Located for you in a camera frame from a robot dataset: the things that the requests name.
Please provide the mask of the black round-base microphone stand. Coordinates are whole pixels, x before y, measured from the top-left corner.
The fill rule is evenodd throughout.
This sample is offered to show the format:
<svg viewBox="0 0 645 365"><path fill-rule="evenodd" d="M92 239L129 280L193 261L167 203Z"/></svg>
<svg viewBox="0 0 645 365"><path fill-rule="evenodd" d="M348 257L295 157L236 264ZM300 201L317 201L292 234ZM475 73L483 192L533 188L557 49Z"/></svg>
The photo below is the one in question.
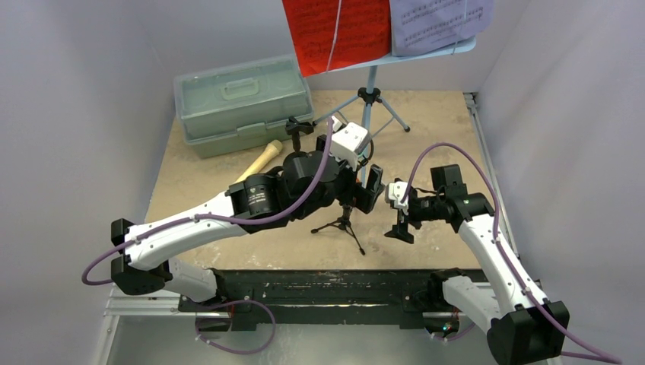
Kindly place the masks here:
<svg viewBox="0 0 645 365"><path fill-rule="evenodd" d="M300 136L309 135L314 132L315 126L311 122L301 122L293 116L290 116L285 124L285 131L291 137L292 146L295 153L301 151Z"/></svg>

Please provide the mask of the black tripod microphone stand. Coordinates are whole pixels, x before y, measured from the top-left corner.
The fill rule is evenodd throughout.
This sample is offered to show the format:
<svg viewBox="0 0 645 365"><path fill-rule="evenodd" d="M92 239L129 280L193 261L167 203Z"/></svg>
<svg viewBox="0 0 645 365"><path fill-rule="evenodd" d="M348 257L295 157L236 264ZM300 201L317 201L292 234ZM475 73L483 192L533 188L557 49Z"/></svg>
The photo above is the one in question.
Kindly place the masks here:
<svg viewBox="0 0 645 365"><path fill-rule="evenodd" d="M362 256L366 255L366 252L362 245L360 244L357 235L355 234L352 223L351 223L351 213L353 211L354 207L352 205L348 204L343 204L342 205L342 215L340 217L337 217L334 221L329 222L327 224L322 225L321 227L316 227L310 230L311 234L316 234L320 232L321 230L324 230L326 228L332 227L335 229L338 229L342 232L345 232L347 235L353 238L355 241L358 250Z"/></svg>

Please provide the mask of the cream yellow microphone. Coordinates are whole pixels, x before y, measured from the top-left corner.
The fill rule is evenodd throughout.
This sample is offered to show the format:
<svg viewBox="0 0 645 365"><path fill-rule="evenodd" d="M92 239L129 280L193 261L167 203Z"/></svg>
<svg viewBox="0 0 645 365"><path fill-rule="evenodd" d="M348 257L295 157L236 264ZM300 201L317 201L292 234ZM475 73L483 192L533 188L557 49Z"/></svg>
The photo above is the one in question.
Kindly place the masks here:
<svg viewBox="0 0 645 365"><path fill-rule="evenodd" d="M261 170L277 157L283 150L284 146L281 141L273 140L269 142L263 152L251 163L246 170L237 178L236 183L244 181L253 174L260 173Z"/></svg>

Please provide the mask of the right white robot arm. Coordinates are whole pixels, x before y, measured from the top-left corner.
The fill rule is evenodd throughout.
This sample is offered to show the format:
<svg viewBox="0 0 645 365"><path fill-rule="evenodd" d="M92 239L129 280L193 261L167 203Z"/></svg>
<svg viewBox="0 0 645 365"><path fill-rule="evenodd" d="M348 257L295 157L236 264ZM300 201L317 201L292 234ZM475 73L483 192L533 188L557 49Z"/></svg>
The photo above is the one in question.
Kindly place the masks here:
<svg viewBox="0 0 645 365"><path fill-rule="evenodd" d="M488 283L486 294L460 270L431 276L429 304L462 310L485 334L499 364L528 364L559 357L570 314L563 302L552 302L528 275L501 232L494 209L482 193L470 193L458 165L431 169L434 195L420 196L408 182L395 179L385 201L397 211L397 222L385 235L413 243L408 228L427 221L445 221L475 255Z"/></svg>

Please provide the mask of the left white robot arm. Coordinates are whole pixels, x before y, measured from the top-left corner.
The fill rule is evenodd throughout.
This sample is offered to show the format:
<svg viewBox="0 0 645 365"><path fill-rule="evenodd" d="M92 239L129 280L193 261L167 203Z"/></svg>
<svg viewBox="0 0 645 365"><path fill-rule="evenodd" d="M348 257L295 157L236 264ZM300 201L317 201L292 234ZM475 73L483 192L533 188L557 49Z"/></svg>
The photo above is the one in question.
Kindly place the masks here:
<svg viewBox="0 0 645 365"><path fill-rule="evenodd" d="M227 300L223 278L213 268L199 268L178 255L216 240L287 226L338 202L348 210L370 213L384 190L383 169L370 167L365 186L357 179L367 164L325 153L320 135L316 150L292 152L282 165L229 186L193 209L149 224L125 219L112 223L112 241L123 244L110 263L111 280L136 296L168 290L219 310Z"/></svg>

